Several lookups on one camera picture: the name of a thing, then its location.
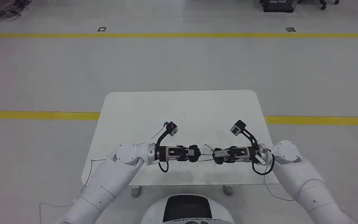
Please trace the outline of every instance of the gray floor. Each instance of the gray floor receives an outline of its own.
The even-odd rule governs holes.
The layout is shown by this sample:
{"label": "gray floor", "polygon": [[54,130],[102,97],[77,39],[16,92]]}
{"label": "gray floor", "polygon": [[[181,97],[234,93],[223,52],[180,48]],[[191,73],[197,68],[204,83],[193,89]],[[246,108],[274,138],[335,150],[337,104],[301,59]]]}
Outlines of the gray floor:
{"label": "gray floor", "polygon": [[[319,10],[306,0],[292,14],[262,13],[248,0],[34,1],[0,32],[358,32],[354,0]],[[0,110],[100,111],[114,91],[251,89],[265,115],[358,116],[357,39],[0,39]],[[0,219],[39,223],[39,202],[70,203],[96,122],[0,120]],[[344,211],[358,218],[358,127],[270,125],[317,167]],[[274,193],[288,197],[280,185]],[[138,223],[156,200],[201,193],[237,223],[312,223],[294,202],[262,185],[129,189],[97,223]],[[63,209],[45,207],[44,223]]]}

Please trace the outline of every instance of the yellow floor line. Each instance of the yellow floor line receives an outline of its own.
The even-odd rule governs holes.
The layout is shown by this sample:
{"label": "yellow floor line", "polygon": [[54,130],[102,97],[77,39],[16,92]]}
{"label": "yellow floor line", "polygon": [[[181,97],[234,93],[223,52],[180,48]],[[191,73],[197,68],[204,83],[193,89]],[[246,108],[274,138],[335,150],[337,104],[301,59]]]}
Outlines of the yellow floor line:
{"label": "yellow floor line", "polygon": [[[0,111],[0,119],[98,120],[98,112]],[[267,124],[358,125],[356,116],[265,116]]]}
{"label": "yellow floor line", "polygon": [[0,119],[98,120],[99,118],[98,112],[0,111]]}
{"label": "yellow floor line", "polygon": [[0,34],[0,38],[358,38],[358,33]]}

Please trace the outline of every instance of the table caster wheel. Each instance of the table caster wheel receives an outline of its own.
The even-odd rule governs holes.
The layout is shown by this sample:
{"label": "table caster wheel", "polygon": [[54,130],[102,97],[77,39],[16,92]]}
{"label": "table caster wheel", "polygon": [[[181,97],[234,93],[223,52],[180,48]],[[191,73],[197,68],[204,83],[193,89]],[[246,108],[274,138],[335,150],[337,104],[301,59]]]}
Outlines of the table caster wheel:
{"label": "table caster wheel", "polygon": [[132,195],[133,198],[137,198],[140,196],[141,193],[142,193],[141,186],[133,186],[130,195]]}
{"label": "table caster wheel", "polygon": [[231,196],[234,194],[234,188],[232,185],[223,185],[223,192],[227,196]]}

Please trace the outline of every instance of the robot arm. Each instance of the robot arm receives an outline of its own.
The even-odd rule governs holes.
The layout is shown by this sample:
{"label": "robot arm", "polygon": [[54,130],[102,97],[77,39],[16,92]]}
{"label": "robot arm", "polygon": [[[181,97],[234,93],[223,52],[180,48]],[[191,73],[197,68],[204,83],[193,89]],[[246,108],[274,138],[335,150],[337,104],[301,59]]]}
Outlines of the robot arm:
{"label": "robot arm", "polygon": [[274,174],[285,191],[306,210],[314,223],[353,223],[340,210],[318,171],[292,142],[281,141],[271,151],[276,158]]}
{"label": "robot arm", "polygon": [[100,164],[90,178],[83,193],[70,206],[56,224],[91,224],[95,223],[102,212],[118,197],[145,163],[152,165],[155,160],[196,162],[200,157],[197,146],[160,146],[168,134],[174,136],[177,126],[165,123],[166,130],[156,144],[143,143],[120,144]]}
{"label": "robot arm", "polygon": [[[323,178],[289,141],[281,141],[271,149],[261,150],[255,137],[239,120],[230,130],[235,136],[242,133],[251,142],[250,147],[216,148],[213,159],[217,164],[251,162],[260,175],[273,171],[285,191],[299,203],[316,224],[355,223],[344,214],[330,194]],[[271,164],[268,172],[259,173],[254,164]]]}
{"label": "robot arm", "polygon": [[93,173],[83,193],[56,223],[95,223],[132,181],[143,163],[153,164],[154,144],[121,144]]}

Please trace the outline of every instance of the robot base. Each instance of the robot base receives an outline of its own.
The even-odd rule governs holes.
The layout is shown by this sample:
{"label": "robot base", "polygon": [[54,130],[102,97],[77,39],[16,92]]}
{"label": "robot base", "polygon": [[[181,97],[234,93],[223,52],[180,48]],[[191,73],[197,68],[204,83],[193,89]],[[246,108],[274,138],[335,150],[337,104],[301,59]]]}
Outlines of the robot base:
{"label": "robot base", "polygon": [[200,195],[178,194],[152,204],[141,224],[160,224],[180,218],[212,218],[234,223],[229,211],[218,202]]}

